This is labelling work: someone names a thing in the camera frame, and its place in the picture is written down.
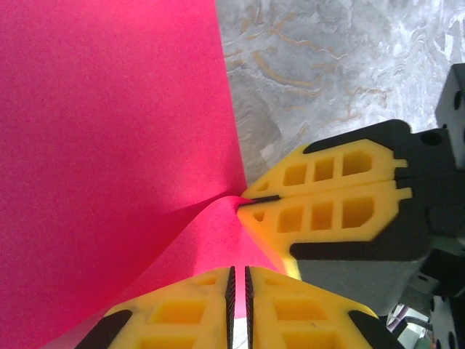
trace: gray marble surface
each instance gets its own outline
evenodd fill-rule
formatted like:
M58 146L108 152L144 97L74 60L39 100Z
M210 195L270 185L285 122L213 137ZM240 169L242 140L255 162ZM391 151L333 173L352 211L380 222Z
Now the gray marble surface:
M465 62L464 0L217 0L246 176L387 119L436 126Z
M232 337L232 349L247 349L247 319L234 319L234 336Z

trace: pink paper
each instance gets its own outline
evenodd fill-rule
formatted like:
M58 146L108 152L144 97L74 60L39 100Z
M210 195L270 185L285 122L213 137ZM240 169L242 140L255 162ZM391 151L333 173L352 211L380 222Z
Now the pink paper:
M3 0L0 58L0 348L34 348L245 181L212 0Z
M246 316L244 267L275 270L236 218L243 198L228 196L206 207L158 259L113 304L129 300L214 268L236 266L236 317ZM92 316L44 349L72 349L100 320Z

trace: yellow foam finger pad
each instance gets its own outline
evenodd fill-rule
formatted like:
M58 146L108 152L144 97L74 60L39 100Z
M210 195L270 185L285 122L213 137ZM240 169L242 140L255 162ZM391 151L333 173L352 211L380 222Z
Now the yellow foam finger pad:
M393 180L397 167L407 167L404 159L370 140L304 153L297 148L244 193L244 198L299 196Z
M229 349L234 268L209 271L121 303L76 349Z
M300 278L292 244L372 241L411 196L390 180L242 206L238 218L278 270Z
M366 306L264 268L246 268L250 349L401 349Z

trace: screw hole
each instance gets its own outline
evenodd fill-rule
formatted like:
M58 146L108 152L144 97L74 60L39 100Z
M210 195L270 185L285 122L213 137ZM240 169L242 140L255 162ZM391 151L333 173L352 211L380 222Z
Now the screw hole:
M457 111L460 108L462 102L462 91L457 91L453 98L453 108Z
M438 133L433 131L422 133L420 139L423 142L423 144L426 145L438 145L442 142L441 136L439 136Z
M449 341L449 348L456 349L456 339L454 338L452 332L449 332L448 341Z

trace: rectangular cutout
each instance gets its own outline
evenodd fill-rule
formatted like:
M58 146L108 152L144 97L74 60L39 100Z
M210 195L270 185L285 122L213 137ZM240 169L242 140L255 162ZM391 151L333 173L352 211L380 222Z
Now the rectangular cutout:
M334 176L334 158L323 159L315 162L313 181L330 180Z
M300 231L303 216L304 207L302 206L283 210L278 218L278 232L290 233L292 231Z
M296 165L286 169L284 172L284 186L299 185L305 183L307 175L307 165Z
M137 349L192 349L195 338L192 337L157 337L140 341Z
M305 298L283 298L274 302L278 320L305 321L326 320L321 307L312 300Z
M351 198L342 202L342 227L358 228L374 215L375 203L372 197Z
M216 282L217 282L216 277L209 276L208 278L205 278L204 280L200 280L196 284L201 285L201 286L211 286L211 285L215 285Z
M264 211L254 212L254 218L259 222L263 222L264 219Z
M350 343L342 346L336 333L330 331L318 331L313 329L308 332L283 333L286 349L343 349L350 348Z
M371 170L372 158L364 151L354 151L344 154L342 158L342 175L350 176Z
M269 186L270 186L270 182L265 182L262 185L260 185L256 191L265 191L268 189Z
M158 306L152 324L199 324L205 310L203 300L168 300Z
M333 203L323 202L312 206L311 230L328 230L333 225Z
M275 280L273 278L266 278L264 280L264 284L268 286L282 286L283 282L279 280Z

